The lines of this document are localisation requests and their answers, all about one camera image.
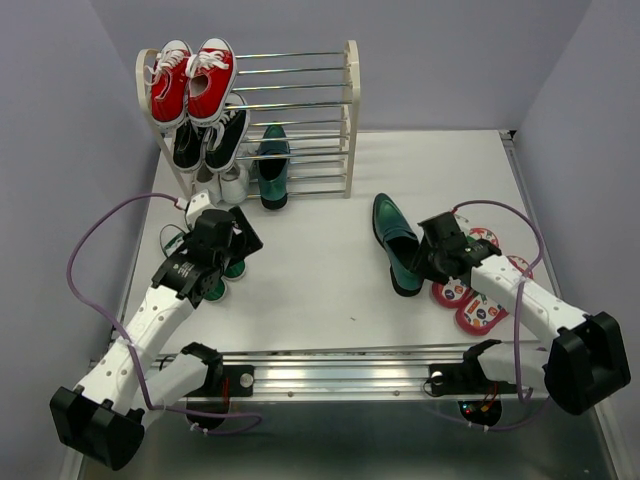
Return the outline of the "pink patterned flip-flop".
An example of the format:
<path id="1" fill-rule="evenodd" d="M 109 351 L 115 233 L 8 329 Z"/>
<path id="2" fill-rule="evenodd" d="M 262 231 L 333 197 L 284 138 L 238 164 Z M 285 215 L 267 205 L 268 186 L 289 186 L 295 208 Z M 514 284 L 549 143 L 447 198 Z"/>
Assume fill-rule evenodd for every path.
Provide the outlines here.
<path id="1" fill-rule="evenodd" d="M 484 227 L 471 228 L 467 233 L 467 238 L 487 240 L 499 247 L 498 237 Z M 507 258 L 520 272 L 524 272 L 529 267 L 528 262 L 517 255 L 508 255 Z M 458 304 L 456 309 L 455 320 L 466 333 L 475 336 L 486 335 L 509 315 L 499 303 L 471 289 L 460 280 L 454 280 L 453 291 L 456 294 L 455 299 L 462 302 Z"/>
<path id="2" fill-rule="evenodd" d="M 471 224 L 458 214 L 454 215 L 459 227 L 469 241 L 473 241 Z M 431 297 L 440 306 L 447 309 L 458 309 L 475 295 L 475 291 L 458 279 L 450 279 L 445 285 L 431 284 Z"/>

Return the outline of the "teal leather loafer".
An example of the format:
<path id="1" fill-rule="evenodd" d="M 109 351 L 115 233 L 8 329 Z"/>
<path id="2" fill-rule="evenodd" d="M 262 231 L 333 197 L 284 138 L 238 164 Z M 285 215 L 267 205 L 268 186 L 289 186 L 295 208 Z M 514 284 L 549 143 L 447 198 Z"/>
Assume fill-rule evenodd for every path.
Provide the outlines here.
<path id="1" fill-rule="evenodd" d="M 290 147 L 281 125 L 269 126 L 262 138 L 257 155 L 257 180 L 262 205 L 268 210 L 279 210 L 288 201 L 287 175 Z"/>
<path id="2" fill-rule="evenodd" d="M 405 216 L 385 193 L 378 193 L 372 204 L 372 230 L 389 260 L 391 284 L 396 294 L 413 297 L 424 280 L 410 270 L 419 240 Z"/>

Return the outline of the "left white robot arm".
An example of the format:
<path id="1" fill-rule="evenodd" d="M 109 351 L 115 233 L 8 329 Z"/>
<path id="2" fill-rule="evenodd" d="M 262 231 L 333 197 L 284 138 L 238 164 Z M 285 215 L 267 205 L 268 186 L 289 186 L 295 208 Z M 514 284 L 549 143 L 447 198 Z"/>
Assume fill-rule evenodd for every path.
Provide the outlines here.
<path id="1" fill-rule="evenodd" d="M 60 441 L 118 471 L 139 450 L 148 426 L 162 413 L 186 414 L 193 428 L 212 433 L 209 419 L 231 412 L 186 411 L 178 402 L 193 392 L 230 393 L 223 357 L 192 342 L 154 375 L 148 373 L 160 351 L 213 290 L 225 271 L 263 246 L 239 207 L 206 209 L 182 245 L 153 275 L 128 325 L 74 388 L 59 388 L 49 406 Z"/>

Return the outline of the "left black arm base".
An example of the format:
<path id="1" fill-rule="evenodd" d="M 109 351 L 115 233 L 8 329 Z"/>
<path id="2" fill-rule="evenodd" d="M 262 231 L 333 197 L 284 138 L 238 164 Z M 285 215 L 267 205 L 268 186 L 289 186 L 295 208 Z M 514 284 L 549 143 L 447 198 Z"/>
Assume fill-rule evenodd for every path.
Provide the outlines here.
<path id="1" fill-rule="evenodd" d="M 231 400 L 253 396 L 254 371 L 252 365 L 227 365 L 212 380 L 187 396 L 186 408 L 205 413 L 229 414 Z M 222 434 L 231 427 L 231 421 L 223 418 L 204 418 L 187 415 L 186 420 L 195 430 Z"/>

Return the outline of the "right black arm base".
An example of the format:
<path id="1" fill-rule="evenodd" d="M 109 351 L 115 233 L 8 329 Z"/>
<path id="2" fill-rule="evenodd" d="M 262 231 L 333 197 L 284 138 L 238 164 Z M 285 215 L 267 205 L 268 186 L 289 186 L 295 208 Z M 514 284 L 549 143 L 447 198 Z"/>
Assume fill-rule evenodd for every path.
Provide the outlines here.
<path id="1" fill-rule="evenodd" d="M 455 398 L 463 420 L 490 428 L 501 419 L 504 386 L 504 382 L 488 380 L 478 367 L 460 362 L 428 365 L 422 389 L 433 398 Z"/>

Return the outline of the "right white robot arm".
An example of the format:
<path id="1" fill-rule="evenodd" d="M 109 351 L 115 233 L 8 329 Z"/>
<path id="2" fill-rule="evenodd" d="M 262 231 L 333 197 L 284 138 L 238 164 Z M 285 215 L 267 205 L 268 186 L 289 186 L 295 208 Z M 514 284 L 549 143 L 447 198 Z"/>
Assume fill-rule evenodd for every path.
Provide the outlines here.
<path id="1" fill-rule="evenodd" d="M 481 394 L 492 386 L 513 393 L 522 386 L 580 415 L 630 383 L 622 332 L 611 315 L 591 315 L 557 298 L 489 241 L 469 241 L 451 212 L 419 225 L 415 273 L 440 284 L 461 281 L 496 301 L 540 343 L 529 350 L 499 340 L 474 345 L 461 361 L 433 366 L 432 395 Z"/>

